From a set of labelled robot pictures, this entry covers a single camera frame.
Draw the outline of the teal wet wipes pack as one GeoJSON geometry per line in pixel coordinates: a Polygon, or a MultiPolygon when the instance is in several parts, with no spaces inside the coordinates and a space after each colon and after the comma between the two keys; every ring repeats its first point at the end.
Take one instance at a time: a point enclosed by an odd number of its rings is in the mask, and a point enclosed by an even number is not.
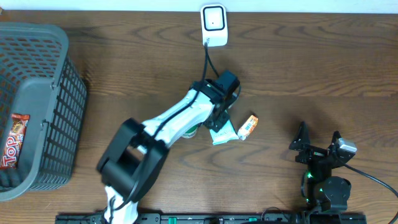
{"type": "Polygon", "coordinates": [[[228,120],[217,133],[211,129],[210,135],[213,140],[213,145],[224,144],[230,140],[239,140],[239,137],[236,134],[233,124],[230,120],[228,120]]]}

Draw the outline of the red Top candy bar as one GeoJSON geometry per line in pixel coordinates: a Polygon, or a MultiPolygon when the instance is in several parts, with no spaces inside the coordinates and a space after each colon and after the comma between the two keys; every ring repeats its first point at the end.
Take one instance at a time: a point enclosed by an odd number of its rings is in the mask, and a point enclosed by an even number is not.
{"type": "Polygon", "coordinates": [[[1,170],[17,168],[25,139],[27,123],[30,120],[30,116],[28,114],[13,113],[11,118],[12,127],[6,138],[5,148],[1,156],[1,170]]]}

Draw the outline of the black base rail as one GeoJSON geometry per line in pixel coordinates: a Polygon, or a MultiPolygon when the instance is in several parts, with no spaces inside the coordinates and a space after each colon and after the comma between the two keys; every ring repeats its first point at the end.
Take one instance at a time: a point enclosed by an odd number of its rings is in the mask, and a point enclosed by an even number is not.
{"type": "Polygon", "coordinates": [[[276,208],[262,214],[163,214],[141,213],[135,224],[239,224],[239,223],[314,223],[314,224],[367,224],[366,216],[360,213],[285,213],[276,208]]]}

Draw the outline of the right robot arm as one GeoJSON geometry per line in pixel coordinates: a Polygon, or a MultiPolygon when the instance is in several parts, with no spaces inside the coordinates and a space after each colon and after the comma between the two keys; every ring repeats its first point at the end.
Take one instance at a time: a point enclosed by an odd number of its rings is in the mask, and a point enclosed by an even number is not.
{"type": "Polygon", "coordinates": [[[302,121],[289,149],[298,152],[296,162],[307,165],[300,190],[307,199],[308,208],[313,212],[331,213],[347,210],[351,183],[342,177],[333,176],[332,170],[342,167],[355,156],[355,143],[342,138],[340,132],[335,131],[328,148],[313,146],[307,125],[302,121]]]}

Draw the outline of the grey plastic mesh basket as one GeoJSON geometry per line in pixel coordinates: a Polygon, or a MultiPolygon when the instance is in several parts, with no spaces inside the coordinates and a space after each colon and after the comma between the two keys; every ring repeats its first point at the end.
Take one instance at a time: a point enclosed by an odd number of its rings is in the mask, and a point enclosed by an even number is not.
{"type": "Polygon", "coordinates": [[[72,177],[87,89],[68,47],[57,26],[1,23],[2,146],[17,127],[12,116],[29,116],[16,166],[1,171],[2,201],[58,189],[72,177]]]}

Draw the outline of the orange tissue pack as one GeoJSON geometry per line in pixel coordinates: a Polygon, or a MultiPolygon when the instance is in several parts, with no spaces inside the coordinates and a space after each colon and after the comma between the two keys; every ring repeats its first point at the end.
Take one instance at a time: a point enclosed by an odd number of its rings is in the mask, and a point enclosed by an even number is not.
{"type": "Polygon", "coordinates": [[[258,117],[250,115],[250,117],[244,122],[244,124],[238,130],[238,137],[244,141],[255,129],[258,124],[258,117]]]}

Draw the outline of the green lid plastic jar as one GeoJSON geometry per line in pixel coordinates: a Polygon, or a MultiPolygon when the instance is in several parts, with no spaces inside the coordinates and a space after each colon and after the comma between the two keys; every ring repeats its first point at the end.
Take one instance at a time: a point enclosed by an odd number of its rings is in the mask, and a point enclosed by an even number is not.
{"type": "Polygon", "coordinates": [[[196,135],[196,133],[197,133],[197,129],[198,129],[198,125],[196,124],[196,125],[192,126],[189,130],[187,130],[182,135],[182,137],[185,138],[185,139],[189,139],[189,138],[194,137],[196,135]]]}

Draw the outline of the white barcode scanner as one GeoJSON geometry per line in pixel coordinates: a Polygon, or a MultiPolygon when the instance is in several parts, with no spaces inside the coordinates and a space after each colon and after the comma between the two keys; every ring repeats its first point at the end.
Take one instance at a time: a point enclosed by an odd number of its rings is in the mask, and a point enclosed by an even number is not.
{"type": "Polygon", "coordinates": [[[203,45],[221,47],[228,43],[226,8],[222,4],[204,5],[200,10],[203,45]]]}

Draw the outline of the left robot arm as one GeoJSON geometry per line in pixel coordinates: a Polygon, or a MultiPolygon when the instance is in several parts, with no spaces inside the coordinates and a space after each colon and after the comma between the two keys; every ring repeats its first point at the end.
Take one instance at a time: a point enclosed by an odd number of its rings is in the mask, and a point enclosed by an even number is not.
{"type": "Polygon", "coordinates": [[[96,166],[108,198],[103,221],[134,223],[137,204],[157,180],[171,146],[199,124],[220,132],[240,86],[226,70],[216,80],[194,82],[181,101],[155,118],[125,120],[96,166]]]}

